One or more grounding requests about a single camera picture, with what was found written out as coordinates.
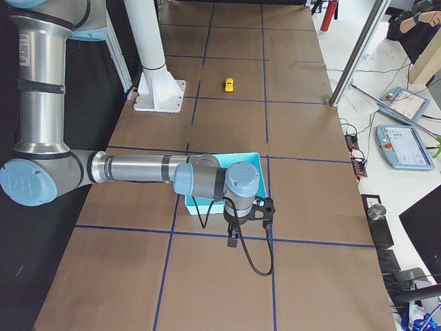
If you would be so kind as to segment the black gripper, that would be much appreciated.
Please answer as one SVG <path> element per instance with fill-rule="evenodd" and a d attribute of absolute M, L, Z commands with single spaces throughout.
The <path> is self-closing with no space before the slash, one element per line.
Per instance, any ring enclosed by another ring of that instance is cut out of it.
<path fill-rule="evenodd" d="M 227 247 L 234 248 L 238 245 L 238 241 L 240 238 L 239 226 L 247 223 L 247 220 L 243 217 L 236 217 L 234 211 L 231 209 L 224 209 L 223 216 L 228 223 Z"/>

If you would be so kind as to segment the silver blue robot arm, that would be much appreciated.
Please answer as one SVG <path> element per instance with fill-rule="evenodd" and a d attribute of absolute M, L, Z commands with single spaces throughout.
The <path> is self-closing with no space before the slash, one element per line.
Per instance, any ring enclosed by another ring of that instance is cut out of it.
<path fill-rule="evenodd" d="M 111 155 L 69 148 L 63 140 L 66 42 L 104 40 L 106 3 L 10 1 L 9 6 L 19 29 L 20 135 L 15 158 L 1 168 L 1 187 L 13 201 L 42 205 L 106 181 L 164 182 L 177 194 L 223 202 L 231 247 L 243 243 L 247 221 L 270 230 L 274 203 L 258 196 L 260 173 L 251 163 L 223 167 L 210 154 Z"/>

